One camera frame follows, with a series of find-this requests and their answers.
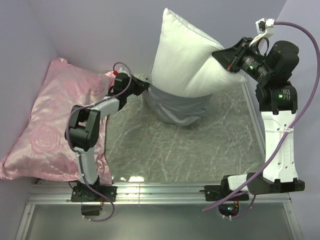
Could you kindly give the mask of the white pillow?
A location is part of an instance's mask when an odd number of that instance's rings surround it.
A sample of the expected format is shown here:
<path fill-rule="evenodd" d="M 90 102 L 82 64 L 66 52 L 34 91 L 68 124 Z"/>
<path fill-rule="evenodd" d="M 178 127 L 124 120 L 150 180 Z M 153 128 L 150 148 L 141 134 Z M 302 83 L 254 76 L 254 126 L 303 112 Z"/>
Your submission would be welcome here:
<path fill-rule="evenodd" d="M 165 8 L 151 84 L 174 96 L 198 98 L 247 82 L 243 73 L 226 71 L 212 56 L 223 49 L 217 40 Z"/>

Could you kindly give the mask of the grey satin pillowcase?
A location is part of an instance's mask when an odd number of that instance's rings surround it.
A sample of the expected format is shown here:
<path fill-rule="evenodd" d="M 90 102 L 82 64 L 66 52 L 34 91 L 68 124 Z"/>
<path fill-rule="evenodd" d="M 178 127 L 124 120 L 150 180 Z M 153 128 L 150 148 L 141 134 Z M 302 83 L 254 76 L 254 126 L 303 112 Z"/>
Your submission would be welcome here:
<path fill-rule="evenodd" d="M 188 126 L 205 116 L 212 93 L 185 97 L 185 94 L 171 93 L 155 86 L 153 63 L 150 69 L 149 87 L 142 93 L 143 100 L 161 122 L 179 127 Z"/>

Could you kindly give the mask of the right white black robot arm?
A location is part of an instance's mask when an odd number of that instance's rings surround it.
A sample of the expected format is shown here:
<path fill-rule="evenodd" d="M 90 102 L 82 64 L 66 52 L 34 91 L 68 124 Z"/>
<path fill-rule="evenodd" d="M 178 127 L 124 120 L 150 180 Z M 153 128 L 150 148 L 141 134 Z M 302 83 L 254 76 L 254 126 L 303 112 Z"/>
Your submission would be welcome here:
<path fill-rule="evenodd" d="M 272 159 L 259 173 L 226 176 L 220 187 L 226 200 L 238 194 L 238 187 L 252 195 L 300 192 L 305 182 L 299 179 L 294 160 L 294 128 L 298 93 L 289 81 L 299 63 L 299 48 L 285 40 L 277 41 L 269 52 L 261 54 L 251 38 L 244 37 L 234 46 L 218 50 L 212 56 L 230 73 L 243 71 L 256 82 L 255 96 L 264 124 L 265 158 Z"/>

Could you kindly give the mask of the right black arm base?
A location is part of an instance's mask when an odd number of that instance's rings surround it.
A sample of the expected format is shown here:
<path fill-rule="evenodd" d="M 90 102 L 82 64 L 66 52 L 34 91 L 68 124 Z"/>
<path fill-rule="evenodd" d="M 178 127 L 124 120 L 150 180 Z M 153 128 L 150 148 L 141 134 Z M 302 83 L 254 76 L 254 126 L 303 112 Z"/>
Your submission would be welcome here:
<path fill-rule="evenodd" d="M 205 185 L 200 192 L 204 193 L 207 202 L 216 202 L 225 198 L 232 191 L 221 185 Z M 246 191 L 240 191 L 230 199 L 231 203 L 219 205 L 217 211 L 223 218 L 232 219 L 240 214 L 240 201 L 248 201 L 249 199 L 249 194 Z"/>

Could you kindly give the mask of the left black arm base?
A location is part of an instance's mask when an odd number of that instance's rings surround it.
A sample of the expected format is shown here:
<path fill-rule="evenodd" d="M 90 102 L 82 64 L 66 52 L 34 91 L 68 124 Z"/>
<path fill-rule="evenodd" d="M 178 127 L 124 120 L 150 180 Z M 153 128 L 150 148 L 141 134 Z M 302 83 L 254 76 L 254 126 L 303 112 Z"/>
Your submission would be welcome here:
<path fill-rule="evenodd" d="M 72 203 L 81 203 L 81 214 L 87 220 L 93 222 L 102 222 L 109 220 L 115 214 L 114 202 L 117 196 L 118 187 L 114 185 L 100 185 L 99 179 L 89 187 L 76 181 L 76 185 L 72 186 L 70 201 Z M 98 217 L 103 210 L 104 203 L 110 203 L 111 213 L 104 219 L 91 219 L 90 217 Z"/>

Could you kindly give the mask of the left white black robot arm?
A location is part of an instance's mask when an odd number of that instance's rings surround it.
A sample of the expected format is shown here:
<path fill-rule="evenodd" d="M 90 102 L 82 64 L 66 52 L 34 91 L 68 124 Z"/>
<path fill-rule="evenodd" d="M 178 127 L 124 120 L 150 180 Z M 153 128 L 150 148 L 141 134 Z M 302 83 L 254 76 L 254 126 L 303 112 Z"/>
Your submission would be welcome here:
<path fill-rule="evenodd" d="M 76 155 L 78 181 L 86 185 L 83 195 L 89 201 L 96 201 L 101 195 L 100 187 L 95 185 L 99 181 L 99 175 L 94 156 L 101 120 L 122 110 L 129 96 L 139 96 L 148 87 L 149 83 L 131 74 L 117 73 L 114 84 L 105 97 L 89 105 L 72 107 L 66 124 L 65 139 Z"/>

